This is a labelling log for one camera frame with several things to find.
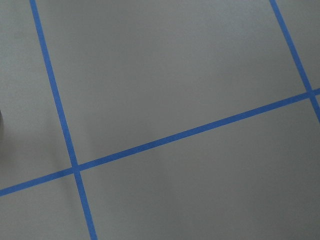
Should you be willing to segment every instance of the blue stripe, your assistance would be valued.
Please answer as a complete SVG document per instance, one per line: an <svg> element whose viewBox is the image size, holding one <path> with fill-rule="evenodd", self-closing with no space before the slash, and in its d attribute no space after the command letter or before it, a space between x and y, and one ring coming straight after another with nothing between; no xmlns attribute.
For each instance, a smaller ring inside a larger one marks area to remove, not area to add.
<svg viewBox="0 0 320 240"><path fill-rule="evenodd" d="M233 115L233 116L230 116L230 117L218 120L218 121L214 121L214 122L202 125L202 126L192 128L190 130L186 130L186 131L179 132L179 133L176 133L171 136L167 136L167 137L155 140L155 141L151 141L151 142L145 143L143 145L136 146L136 147L133 147L133 148L130 148L130 149L127 149L127 150L124 150L124 151L121 151L121 152L118 152L115 154L111 154L109 156L105 156L105 157L102 157L102 158L99 158L99 159L96 159L93 161L89 161L89 162L80 164L79 168L80 168L80 171L90 169L95 166L109 163L109 162L112 162L112 161L115 161L118 159L122 159L124 157L130 156L133 154L137 154L137 153L149 150L149 149L153 149L153 148L159 147L161 145L168 144L168 143L180 140L180 139L184 139L184 138L190 137L192 135L203 133L208 130L212 130L212 129L215 129L215 128L218 128L218 127L221 127L221 126L224 126L227 124L231 124L231 123L234 123L234 122L246 119L246 118L250 118L250 117L253 117L258 114L266 113L271 110L278 109L283 106L305 100L308 97L309 97L308 93L303 93L303 94L300 94L297 96L289 97L284 100L276 101L274 103L255 108L253 110L245 111L245 112L239 113L237 115Z"/></svg>
<svg viewBox="0 0 320 240"><path fill-rule="evenodd" d="M302 65L302 62L300 60L300 57L298 55L298 52L297 52L297 49L295 47L295 44L294 44L294 41L292 40L291 38L291 35L289 33L289 30L286 26L286 23L285 23L285 20L284 18L282 17L281 15L281 12L280 12L280 9L277 5L277 2L276 0L269 0L270 1L270 4L271 4L271 7L273 9L273 12L274 12L274 15L280 25L280 28L281 28L281 31L283 33L283 36L285 38L285 41L290 49L290 52L291 52L291 55L292 55L292 58L294 60L294 63L295 63L295 66L299 72L299 75L302 79L302 82L303 82L303 85L306 89L306 91L308 92L308 95L309 95L309 98L310 98L310 101L311 101L311 104L312 104L312 107L315 111L315 114L318 118L318 121L320 122L320 107L319 107L319 103L315 97L315 94L314 92L312 91L312 87L311 87L311 84L309 82L309 79L307 77L307 74L306 74L306 71L304 69L304 66Z"/></svg>
<svg viewBox="0 0 320 240"><path fill-rule="evenodd" d="M74 178L75 178L76 186L78 189L79 197L81 200L86 224L87 224L87 227L89 230L91 240L97 240L98 238L97 238L96 230L94 227L94 222L93 222L91 211L89 208L89 203L88 203L88 199L86 196L84 184L83 184L81 174L79 171L77 157L75 154L74 146L73 146L71 135L69 132L65 112L64 112L64 109L62 106L62 102L61 102L60 94L58 91L58 86L56 83L54 71L53 71L53 68L51 65L50 56L49 56L49 52L48 52L48 48L47 48L47 44L46 44L46 40L45 40L44 32L42 29L42 25L41 25L39 13L38 13L38 8L37 8L37 4L36 4L35 0L30 0L30 6L31 6L31 10L32 10L33 18L34 18L34 24L35 24L35 28L36 28L36 31L38 34L38 38L39 38L39 42L40 42L40 46L41 46L41 50L42 50L42 55L43 55L43 60L44 60L47 75L49 78L56 110L57 110L57 113L59 116L64 140L65 140L67 151L68 151L69 158L71 161L71 166L72 166L72 170L74 173Z"/></svg>
<svg viewBox="0 0 320 240"><path fill-rule="evenodd" d="M313 92L314 92L315 95L320 95L320 88L315 89ZM277 109L277 108L281 108L281 107L284 107L286 105L294 104L296 102L300 102L300 101L305 100L307 98L308 98L308 94L307 93L303 93L303 94L300 94L300 95L297 95L297 96L293 96L293 97L290 97L290 98L287 98L287 99L284 99L284 100L281 100L281 101L278 101L278 102L275 102L275 103L271 103L269 105L262 106L260 108L256 108L256 109L253 109L253 110L250 110L250 111L247 111L247 112L243 112L243 113L231 116L231 117L227 117L227 118L221 119L221 120L216 121L216 122L212 122L212 123L209 123L209 124L206 124L206 125L203 125L203 126L199 126L198 128L201 129L201 127L204 127L204 126L207 126L207 125L210 125L210 124L214 124L214 123L218 123L218 122L220 122L220 124L221 124L224 120L230 119L230 118L233 118L233 120L234 120L234 121L232 121L230 123L234 123L234 122L237 122L237 121L239 121L241 119L253 117L255 115L262 114L262 113L265 113L265 112L268 112L268 111L271 111L271 110L274 110L274 109ZM175 134L173 136L176 136L176 140L179 140L179 139L183 138L182 135L179 138L180 134L182 134L182 132L181 133L177 133L177 134ZM162 139L167 139L167 143L176 141L174 138L170 139L170 137L172 137L172 136L168 136L168 137L165 137L165 138L162 138ZM115 154L112 154L112 155L109 155L109 156L105 156L105 157L99 158L97 160L93 160L93 161L90 161L90 162L87 162L87 163L83 163L83 164L81 164L79 166L79 170L83 171L83 170L86 170L86 169L89 169L89 168L93 168L93 167L101 165L101 164L112 162L114 160L121 159L121 158L130 156L130 155L137 154L137 153L146 151L148 149L152 149L152 148L155 148L157 146L163 145L163 144L159 144L159 143L161 143L161 139L156 140L156 141L152 141L152 142L149 142L149 143L137 146L137 147L133 147L133 148L130 148L128 150L124 150L124 151L121 151L121 152L118 152L118 153L115 153ZM23 190L23 189L31 188L31 187L36 186L38 184L49 182L51 180L59 179L59 178L62 178L64 176L70 175L72 173L73 173L72 168L68 168L68 169L65 169L65 170L62 170L62 171L58 171L58 172L55 172L55 173L52 173L52 174L49 174L49 175L46 175L46 176L42 176L42 177L30 180L30 181L23 182L23 183L14 185L14 186L10 186L10 187L7 187L7 188L4 188L4 189L0 190L0 197L4 196L4 195L7 195L7 194L11 194L11 193L17 192L17 191L20 191L20 190Z"/></svg>
<svg viewBox="0 0 320 240"><path fill-rule="evenodd" d="M57 171L55 173L51 173L42 177L38 177L36 179L30 180L30 181L26 181L14 186L10 186L4 189L0 190L0 197L4 196L4 195L8 195L8 194L12 194L14 192L18 192L20 190L23 189L27 189L27 188L31 188L33 186L39 185L39 184L43 184L55 179L59 179L62 177L65 177L67 175L73 174L74 172L72 171L72 168L67 168L65 170L61 170L61 171Z"/></svg>

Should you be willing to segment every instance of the gray floor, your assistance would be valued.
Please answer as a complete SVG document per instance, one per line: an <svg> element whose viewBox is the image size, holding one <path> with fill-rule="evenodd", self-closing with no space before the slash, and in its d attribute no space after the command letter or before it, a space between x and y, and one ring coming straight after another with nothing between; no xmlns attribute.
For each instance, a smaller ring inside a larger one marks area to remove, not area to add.
<svg viewBox="0 0 320 240"><path fill-rule="evenodd" d="M320 2L277 3L320 88ZM306 92L269 1L37 6L80 164ZM3 189L71 164L29 1L0 43ZM306 99L84 170L98 239L319 239L319 139ZM1 239L90 239L72 175L0 204Z"/></svg>

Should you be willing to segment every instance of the blue tape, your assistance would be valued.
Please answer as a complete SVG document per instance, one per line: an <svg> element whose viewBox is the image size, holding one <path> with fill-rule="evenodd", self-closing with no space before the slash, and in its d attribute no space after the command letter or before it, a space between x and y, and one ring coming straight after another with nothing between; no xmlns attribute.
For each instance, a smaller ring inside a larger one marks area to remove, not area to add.
<svg viewBox="0 0 320 240"><path fill-rule="evenodd" d="M291 38L291 35L289 33L289 30L286 26L286 23L285 23L285 20L284 18L282 17L282 14L280 12L280 9L277 5L277 2L276 0L269 0L270 1L270 4L271 4L271 7L273 9L273 12L274 12L274 15L280 25L280 28L281 28L281 31L283 33L283 36L285 38L285 41L290 49L290 52L291 52L291 55L292 55L292 58L294 60L294 63L295 63L295 66L299 72L299 75L300 75L300 78L302 79L302 82L303 82L303 85L309 95L309 98L310 98L310 101L311 101L311 104L312 104L312 107L315 111L315 114L318 118L318 121L320 122L320 107L319 107L319 103L316 99L316 96L315 96L315 93L313 92L312 90L312 87L311 87L311 84L309 82L309 79L307 77L307 74L306 74L306 71L304 69L304 66L302 65L302 62L300 60L300 57L298 55L298 52L297 52L297 49L295 47L295 44L294 44L294 41L292 40Z"/></svg>
<svg viewBox="0 0 320 240"><path fill-rule="evenodd" d="M48 78L49 78L49 82L50 82L50 86L51 86L51 90L52 90L52 94L53 94L56 110L57 110L57 113L58 113L58 116L59 116L59 120L60 120L60 124L61 124L61 128L62 128L64 140L65 140L65 143L66 143L66 148L67 148L67 151L68 151L68 154L69 154L69 158L70 158L70 161L71 161L71 166L72 166L72 170L73 170L73 173L74 173L74 179L75 179L76 186L77 186L78 193L79 193L79 197L80 197L80 200L81 200L82 209L83 209L83 213L84 213L84 216L85 216L86 224L87 224L87 227L88 227L88 230L89 230L89 234L90 234L91 240L97 240L98 238L97 238L94 222L93 222L91 211L90 211L90 208L89 208L89 203L88 203L87 195L86 195L86 192L85 192L85 187L84 187L84 184L83 184L83 181L82 181L82 178L81 178L81 174L80 174L80 171L79 171L79 165L78 165L76 153L75 153L75 150L74 150L74 146L73 146L73 143L72 143L70 131L69 131L69 128L68 128L65 112L64 112L63 105L62 105L62 102L61 102L60 94L59 94L59 91L58 91L58 86L57 86L57 83L56 83L54 71L53 71L53 68L52 68L51 61L50 61L50 56L49 56L49 52L48 52L48 48L47 48L44 32L43 32L43 29L42 29L42 25L41 25L41 21L40 21L40 17L39 17L36 1L35 0L30 0L30 6L31 6L31 10L32 10L33 18L34 18L34 24L35 24L35 28L36 28L36 31L37 31L37 34L38 34L38 38L39 38L39 42L40 42L40 46L41 46L41 50L42 50L42 55L43 55L43 60L44 60L45 68L46 68L47 75L48 75Z"/></svg>
<svg viewBox="0 0 320 240"><path fill-rule="evenodd" d="M122 159L124 157L130 156L133 154L137 154L137 153L149 150L149 149L153 149L153 148L159 147L161 145L168 144L168 143L180 140L180 139L184 139L184 138L190 137L192 135L203 133L208 130L212 130L212 129L215 129L215 128L218 128L218 127L221 127L221 126L224 126L227 124L231 124L231 123L234 123L234 122L237 122L237 121L249 118L249 117L253 117L258 114L266 113L271 110L278 109L283 106L305 100L308 97L309 97L308 93L303 93L300 95L289 97L284 100L276 101L274 103L255 108L253 110L245 111L245 112L239 113L237 115L233 115L233 116L230 116L230 117L218 120L218 121L214 121L214 122L202 125L202 126L195 127L193 129L189 129L189 130L186 130L183 132L176 133L171 136L167 136L167 137L155 140L155 141L151 141L151 142L142 144L140 146L136 146L136 147L133 147L133 148L130 148L130 149L127 149L127 150L124 150L124 151L121 151L121 152L118 152L115 154L111 154L109 156L105 156L105 157L102 157L102 158L99 158L99 159L96 159L93 161L89 161L89 162L80 164L79 168L80 168L80 171L90 169L95 166L109 163L109 162L112 162L112 161L115 161L118 159Z"/></svg>
<svg viewBox="0 0 320 240"><path fill-rule="evenodd" d="M61 171L57 171L55 173L51 173L51 174L48 174L48 175L45 175L42 177L35 178L30 181L26 181L26 182L23 182L23 183L14 185L14 186L10 186L10 187L7 187L7 188L0 190L0 197L8 195L8 194L12 194L14 192L18 192L23 189L31 188L33 186L43 184L43 183L46 183L46 182L49 182L49 181L52 181L55 179L59 179L59 178L71 175L73 173L74 172L73 172L72 168L67 168L67 169L64 169Z"/></svg>

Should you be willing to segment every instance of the floor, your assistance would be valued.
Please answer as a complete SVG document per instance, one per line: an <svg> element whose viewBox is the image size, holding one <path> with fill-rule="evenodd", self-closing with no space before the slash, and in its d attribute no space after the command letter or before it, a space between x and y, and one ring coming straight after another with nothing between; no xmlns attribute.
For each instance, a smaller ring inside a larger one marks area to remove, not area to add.
<svg viewBox="0 0 320 240"><path fill-rule="evenodd" d="M320 238L320 1L2 0L0 238Z"/></svg>

